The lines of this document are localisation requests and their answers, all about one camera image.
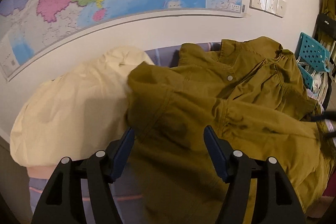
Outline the white wall socket panel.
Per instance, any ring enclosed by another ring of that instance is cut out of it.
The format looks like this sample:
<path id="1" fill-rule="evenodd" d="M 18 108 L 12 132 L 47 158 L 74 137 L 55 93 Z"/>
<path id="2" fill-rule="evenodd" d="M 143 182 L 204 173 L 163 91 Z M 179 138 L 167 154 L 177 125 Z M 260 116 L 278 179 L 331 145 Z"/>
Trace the white wall socket panel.
<path id="1" fill-rule="evenodd" d="M 280 18 L 283 18 L 286 13 L 286 1 L 284 0 L 250 0 L 249 7 Z"/>

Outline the olive mustard jacket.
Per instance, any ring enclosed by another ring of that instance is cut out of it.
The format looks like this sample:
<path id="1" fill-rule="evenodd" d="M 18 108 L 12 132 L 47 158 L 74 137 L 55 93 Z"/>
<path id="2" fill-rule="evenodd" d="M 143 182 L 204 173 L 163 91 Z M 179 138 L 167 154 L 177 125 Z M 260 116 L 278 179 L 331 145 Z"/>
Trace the olive mustard jacket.
<path id="1" fill-rule="evenodd" d="M 273 156 L 303 210 L 317 202 L 335 169 L 321 113 L 294 54 L 260 37 L 223 40 L 218 51 L 184 44 L 175 68 L 132 70 L 127 124 L 136 140 L 129 161 L 148 223 L 214 223 L 228 185 L 216 174 L 203 134 L 211 126 L 247 156 Z"/>

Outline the cream white duvet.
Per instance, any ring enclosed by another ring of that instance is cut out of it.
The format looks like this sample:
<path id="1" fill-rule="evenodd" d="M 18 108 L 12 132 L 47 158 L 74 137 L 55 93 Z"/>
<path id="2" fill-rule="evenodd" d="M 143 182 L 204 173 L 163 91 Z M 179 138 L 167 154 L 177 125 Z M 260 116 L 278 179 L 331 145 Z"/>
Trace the cream white duvet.
<path id="1" fill-rule="evenodd" d="M 88 158 L 120 139 L 129 73 L 152 64 L 142 50 L 124 46 L 44 82 L 24 104 L 10 135 L 10 153 L 21 166 L 56 165 L 61 158 Z"/>

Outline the purple plaid bed sheet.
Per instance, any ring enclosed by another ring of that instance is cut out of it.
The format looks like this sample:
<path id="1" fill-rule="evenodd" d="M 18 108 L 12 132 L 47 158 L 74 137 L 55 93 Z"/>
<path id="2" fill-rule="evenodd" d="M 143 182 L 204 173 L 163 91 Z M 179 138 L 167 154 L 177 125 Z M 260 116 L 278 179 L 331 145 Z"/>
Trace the purple plaid bed sheet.
<path id="1" fill-rule="evenodd" d="M 32 179 L 43 191 L 33 195 L 33 223 L 213 223 L 227 188 L 208 153 L 202 170 L 163 174 L 138 157 L 138 129 L 166 104 L 160 92 L 130 93 L 120 139 L 88 159 L 63 159 L 49 180 Z"/>

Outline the pink blanket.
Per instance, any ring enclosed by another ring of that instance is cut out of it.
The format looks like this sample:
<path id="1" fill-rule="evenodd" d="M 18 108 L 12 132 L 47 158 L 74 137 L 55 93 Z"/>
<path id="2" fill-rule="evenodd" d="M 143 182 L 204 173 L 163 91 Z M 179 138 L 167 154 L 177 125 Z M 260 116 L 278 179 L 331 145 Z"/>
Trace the pink blanket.
<path id="1" fill-rule="evenodd" d="M 27 167 L 27 174 L 30 178 L 46 179 L 48 180 L 54 172 L 56 166 L 32 166 Z"/>

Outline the teal perforated plastic basket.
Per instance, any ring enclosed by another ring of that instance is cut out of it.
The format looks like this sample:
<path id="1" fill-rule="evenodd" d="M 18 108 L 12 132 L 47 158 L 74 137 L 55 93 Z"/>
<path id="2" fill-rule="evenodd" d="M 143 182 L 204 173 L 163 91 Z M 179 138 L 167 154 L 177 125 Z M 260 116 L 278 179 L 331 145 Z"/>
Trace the teal perforated plastic basket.
<path id="1" fill-rule="evenodd" d="M 330 52 L 311 36 L 300 33 L 298 39 L 299 54 L 297 64 L 304 85 L 313 91 L 313 77 L 317 73 L 329 73 Z"/>

